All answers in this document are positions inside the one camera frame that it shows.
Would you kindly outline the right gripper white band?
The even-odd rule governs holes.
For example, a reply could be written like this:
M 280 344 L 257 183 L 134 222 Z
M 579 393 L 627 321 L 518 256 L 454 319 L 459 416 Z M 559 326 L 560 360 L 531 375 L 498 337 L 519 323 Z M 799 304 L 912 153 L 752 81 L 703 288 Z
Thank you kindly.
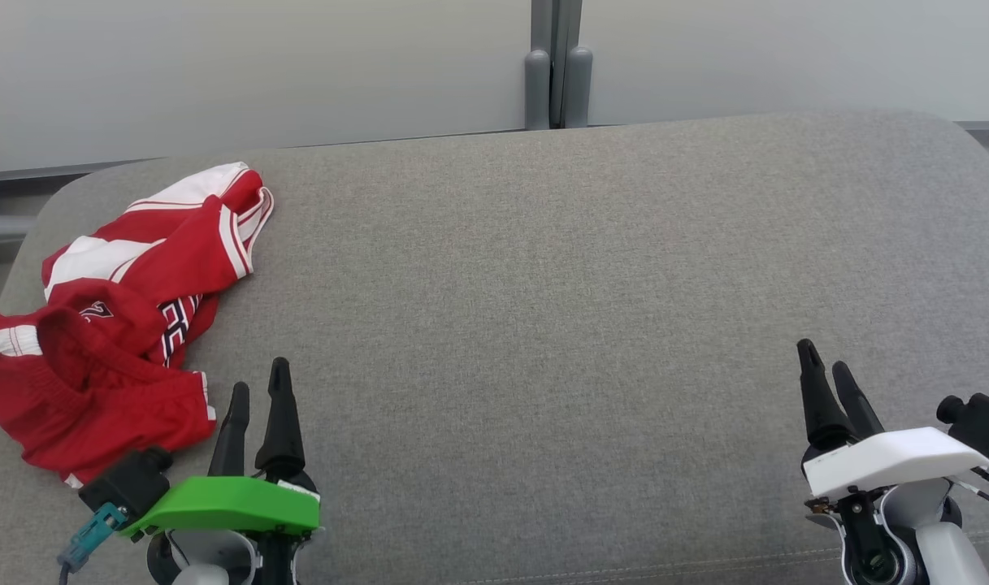
M 844 585 L 989 585 L 972 540 L 946 515 L 948 477 L 989 460 L 939 429 L 884 432 L 848 364 L 835 362 L 843 412 L 816 345 L 802 338 L 796 351 L 809 447 L 829 452 L 803 464 L 806 507 L 842 540 Z

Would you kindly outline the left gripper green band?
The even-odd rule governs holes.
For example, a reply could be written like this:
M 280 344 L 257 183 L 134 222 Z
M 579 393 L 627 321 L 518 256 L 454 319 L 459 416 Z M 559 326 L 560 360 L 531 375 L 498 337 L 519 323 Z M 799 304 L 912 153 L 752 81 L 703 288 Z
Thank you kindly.
M 290 483 L 306 467 L 300 416 L 284 357 L 272 360 L 271 398 L 255 467 L 245 475 L 250 390 L 232 388 L 209 477 L 194 475 L 168 490 L 120 534 L 149 537 L 148 569 L 157 585 L 301 585 L 297 562 L 320 527 L 320 496 Z

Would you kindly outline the red shorts white stripes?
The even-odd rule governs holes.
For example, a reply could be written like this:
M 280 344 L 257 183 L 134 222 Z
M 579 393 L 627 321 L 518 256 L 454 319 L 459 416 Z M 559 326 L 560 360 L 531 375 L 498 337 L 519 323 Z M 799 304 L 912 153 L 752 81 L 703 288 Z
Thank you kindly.
M 0 314 L 0 428 L 71 488 L 134 449 L 193 447 L 217 422 L 200 371 L 130 354 L 71 310 Z

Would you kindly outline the red white jersey shirt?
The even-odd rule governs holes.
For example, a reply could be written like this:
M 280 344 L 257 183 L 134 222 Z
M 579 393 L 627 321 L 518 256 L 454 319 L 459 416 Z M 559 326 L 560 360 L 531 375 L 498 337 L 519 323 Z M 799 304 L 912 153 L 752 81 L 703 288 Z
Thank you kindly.
M 78 312 L 121 349 L 179 369 L 219 295 L 253 273 L 275 208 L 243 162 L 219 164 L 130 204 L 42 263 L 48 305 Z

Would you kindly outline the grey partition post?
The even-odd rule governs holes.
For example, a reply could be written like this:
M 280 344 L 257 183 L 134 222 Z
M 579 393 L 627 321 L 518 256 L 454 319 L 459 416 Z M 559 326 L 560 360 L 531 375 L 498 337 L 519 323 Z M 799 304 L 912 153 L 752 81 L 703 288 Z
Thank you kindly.
M 580 44 L 583 0 L 531 0 L 524 129 L 586 128 L 593 51 Z

